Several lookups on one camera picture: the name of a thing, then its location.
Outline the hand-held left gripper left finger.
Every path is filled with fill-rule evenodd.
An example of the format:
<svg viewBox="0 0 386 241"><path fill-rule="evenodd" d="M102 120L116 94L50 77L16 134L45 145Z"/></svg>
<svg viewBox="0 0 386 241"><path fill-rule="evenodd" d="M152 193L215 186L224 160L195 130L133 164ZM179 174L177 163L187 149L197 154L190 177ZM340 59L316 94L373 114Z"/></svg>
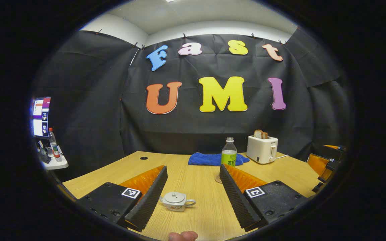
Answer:
<svg viewBox="0 0 386 241"><path fill-rule="evenodd" d="M106 221L141 232L154 212L167 178L167 167L158 166L120 184L106 182L76 202Z"/></svg>

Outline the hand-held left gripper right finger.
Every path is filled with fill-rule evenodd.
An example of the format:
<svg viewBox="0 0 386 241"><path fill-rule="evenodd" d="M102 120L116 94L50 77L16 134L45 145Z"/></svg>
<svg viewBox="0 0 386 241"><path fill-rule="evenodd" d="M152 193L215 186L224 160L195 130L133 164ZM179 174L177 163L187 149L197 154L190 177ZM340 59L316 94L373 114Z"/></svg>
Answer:
<svg viewBox="0 0 386 241"><path fill-rule="evenodd" d="M274 223L309 200L280 180L267 183L227 164L221 164L219 177L245 231Z"/></svg>

